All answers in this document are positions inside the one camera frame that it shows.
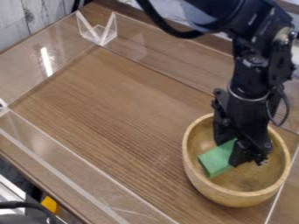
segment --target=wall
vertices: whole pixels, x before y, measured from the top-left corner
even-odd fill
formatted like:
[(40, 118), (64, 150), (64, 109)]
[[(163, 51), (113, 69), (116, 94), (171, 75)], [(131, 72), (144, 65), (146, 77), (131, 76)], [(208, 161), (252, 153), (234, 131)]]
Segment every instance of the wall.
[(0, 51), (71, 14), (73, 1), (1, 0)]

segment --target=bowl rim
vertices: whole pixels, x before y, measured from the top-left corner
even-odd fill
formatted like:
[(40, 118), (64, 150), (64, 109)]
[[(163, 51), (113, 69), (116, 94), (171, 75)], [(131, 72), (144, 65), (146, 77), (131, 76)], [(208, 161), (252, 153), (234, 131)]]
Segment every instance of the bowl rim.
[[(188, 147), (187, 147), (188, 136), (192, 132), (194, 127), (199, 124), (199, 122), (202, 122), (203, 120), (206, 120), (211, 117), (214, 117), (214, 113), (207, 114), (207, 115), (202, 116), (199, 119), (196, 119), (194, 121), (194, 123), (190, 125), (190, 127), (186, 130), (186, 133), (183, 135), (183, 140), (182, 140), (182, 154), (183, 154), (183, 160), (184, 160), (183, 163), (186, 164), (186, 162), (188, 162), (187, 164), (190, 164), (190, 168), (192, 170), (194, 170), (194, 165), (192, 165), (192, 161), (188, 156), (190, 154), (188, 154)], [(267, 195), (267, 194), (272, 193), (283, 185), (283, 183), (286, 182), (286, 179), (288, 177), (288, 173), (291, 170), (291, 156), (290, 156), (290, 152), (288, 152), (283, 138), (279, 136), (279, 134), (271, 127), (268, 127), (268, 131), (278, 139), (279, 143), (282, 144), (283, 151), (284, 151), (284, 171), (283, 171), (283, 174), (282, 174), (280, 178), (278, 179), (278, 181), (270, 187), (267, 187), (262, 190), (258, 190), (254, 192), (239, 192), (239, 191), (230, 190), (230, 189), (214, 184), (198, 172), (194, 172), (194, 174), (195, 174), (196, 178), (200, 180), (200, 182), (203, 182), (207, 186), (212, 187), (216, 191), (230, 194), (232, 196), (252, 197), (252, 196), (260, 196), (260, 195)]]

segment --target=wooden bowl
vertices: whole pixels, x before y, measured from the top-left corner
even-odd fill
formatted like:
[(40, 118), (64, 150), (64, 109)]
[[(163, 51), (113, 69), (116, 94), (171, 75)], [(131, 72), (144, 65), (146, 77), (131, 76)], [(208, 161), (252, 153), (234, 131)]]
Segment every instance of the wooden bowl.
[(286, 143), (278, 133), (268, 128), (274, 152), (268, 163), (262, 166), (246, 163), (214, 179), (208, 179), (198, 161), (198, 156), (216, 144), (212, 136), (214, 114), (196, 120), (186, 131), (182, 142), (183, 165), (192, 185), (216, 203), (228, 207), (251, 207), (268, 200), (286, 182), (291, 158)]

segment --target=green sponge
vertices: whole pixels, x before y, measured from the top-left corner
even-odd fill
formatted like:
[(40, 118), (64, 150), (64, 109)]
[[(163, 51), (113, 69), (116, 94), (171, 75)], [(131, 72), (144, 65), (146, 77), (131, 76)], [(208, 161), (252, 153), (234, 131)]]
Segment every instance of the green sponge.
[(230, 155), (236, 139), (215, 147), (207, 153), (199, 155), (199, 162), (210, 179), (227, 172), (234, 166), (230, 165)]

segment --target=acrylic corner bracket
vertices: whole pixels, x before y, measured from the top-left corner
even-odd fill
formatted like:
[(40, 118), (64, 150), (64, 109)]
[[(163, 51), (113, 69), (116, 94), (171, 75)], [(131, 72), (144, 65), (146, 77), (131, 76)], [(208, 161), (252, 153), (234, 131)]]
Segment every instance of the acrylic corner bracket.
[(117, 37), (117, 21), (115, 12), (112, 12), (109, 16), (105, 27), (99, 24), (92, 27), (88, 20), (79, 11), (76, 11), (76, 17), (79, 22), (79, 33), (81, 37), (93, 42), (96, 45), (104, 46)]

